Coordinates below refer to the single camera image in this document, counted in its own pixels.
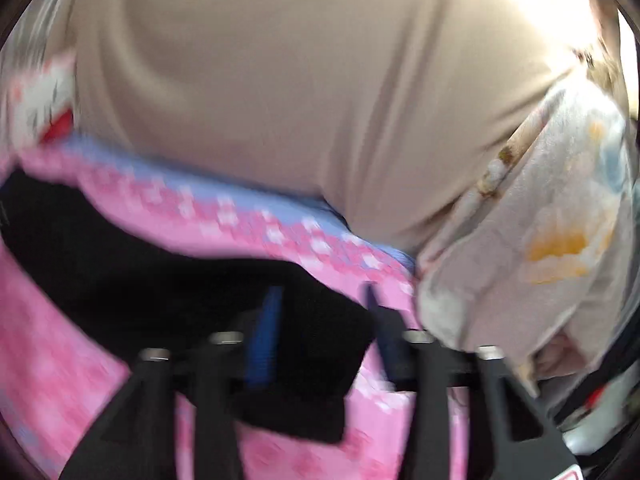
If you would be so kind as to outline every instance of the white cloth with orange print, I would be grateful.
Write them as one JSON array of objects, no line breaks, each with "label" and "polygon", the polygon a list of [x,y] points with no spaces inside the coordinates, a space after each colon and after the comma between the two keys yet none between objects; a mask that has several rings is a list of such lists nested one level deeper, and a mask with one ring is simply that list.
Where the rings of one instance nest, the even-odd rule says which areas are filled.
[{"label": "white cloth with orange print", "polygon": [[633,250],[625,124],[584,74],[548,92],[418,256],[425,329],[539,378],[597,365]]}]

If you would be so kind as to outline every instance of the clothing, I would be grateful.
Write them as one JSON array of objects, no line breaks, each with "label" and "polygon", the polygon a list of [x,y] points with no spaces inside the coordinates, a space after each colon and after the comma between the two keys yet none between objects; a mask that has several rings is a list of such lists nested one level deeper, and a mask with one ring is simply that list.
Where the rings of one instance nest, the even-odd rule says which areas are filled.
[{"label": "clothing", "polygon": [[634,247],[625,127],[585,75],[554,86],[419,255],[420,322],[538,378],[596,367]]},{"label": "clothing", "polygon": [[281,286],[273,379],[238,389],[234,413],[300,438],[342,438],[344,396],[373,340],[359,304],[290,262],[170,253],[107,222],[80,191],[22,170],[4,183],[0,202],[2,239],[18,263],[73,323],[128,364],[143,348],[180,355],[213,332],[238,330],[234,324],[246,325]]},{"label": "clothing", "polygon": [[80,124],[416,253],[595,41],[588,0],[64,0]]}]

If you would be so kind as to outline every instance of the beige fabric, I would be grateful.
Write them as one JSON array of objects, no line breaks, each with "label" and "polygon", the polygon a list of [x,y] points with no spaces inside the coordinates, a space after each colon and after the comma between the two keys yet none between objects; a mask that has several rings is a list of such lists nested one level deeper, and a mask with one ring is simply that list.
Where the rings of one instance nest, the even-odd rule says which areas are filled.
[{"label": "beige fabric", "polygon": [[66,0],[47,51],[77,47],[91,134],[322,195],[415,251],[590,20],[588,0]]}]

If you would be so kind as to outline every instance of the pink patterned cloth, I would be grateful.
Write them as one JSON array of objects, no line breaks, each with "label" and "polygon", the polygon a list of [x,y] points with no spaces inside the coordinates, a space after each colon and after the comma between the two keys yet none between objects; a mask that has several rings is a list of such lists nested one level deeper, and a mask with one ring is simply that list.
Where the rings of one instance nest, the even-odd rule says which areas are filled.
[{"label": "pink patterned cloth", "polygon": [[[198,202],[185,190],[136,181],[109,166],[39,146],[19,157],[34,177],[77,186],[114,224],[168,250],[191,256],[252,255],[291,260],[318,280],[362,301],[378,284],[383,303],[408,323],[413,287],[402,266],[356,237],[324,234],[313,221],[282,225],[267,211],[238,210],[232,200]],[[2,163],[8,171],[11,164]],[[88,339],[42,294],[0,246],[0,412],[34,462],[52,479],[129,371]],[[239,424],[249,480],[394,480],[412,413],[409,394],[388,390],[375,346],[348,395],[339,446],[295,440]],[[466,410],[450,401],[451,479],[464,480]],[[180,397],[177,465],[193,478],[193,406]]]}]

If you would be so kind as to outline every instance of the pink blanket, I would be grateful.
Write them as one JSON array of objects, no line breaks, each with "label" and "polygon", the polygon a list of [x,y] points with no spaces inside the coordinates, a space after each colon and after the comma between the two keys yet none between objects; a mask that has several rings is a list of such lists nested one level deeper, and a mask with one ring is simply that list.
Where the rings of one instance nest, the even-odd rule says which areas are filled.
[{"label": "pink blanket", "polygon": [[[136,181],[55,146],[35,148],[19,163],[37,178],[79,187],[111,222],[168,250],[291,260],[357,301],[364,299],[363,283],[376,282],[383,303],[415,325],[408,273],[356,237],[326,235],[312,219],[284,225],[268,211],[239,210],[231,200],[198,202],[187,192]],[[335,258],[335,253],[342,256]],[[71,324],[0,246],[0,412],[50,478],[58,477],[128,373]],[[239,425],[247,478],[394,480],[411,413],[411,396],[388,390],[372,346],[347,399],[343,443],[326,446]],[[466,410],[451,400],[450,414],[451,479],[464,480]],[[178,474],[180,480],[191,480],[193,406],[184,398],[177,420]]]}]

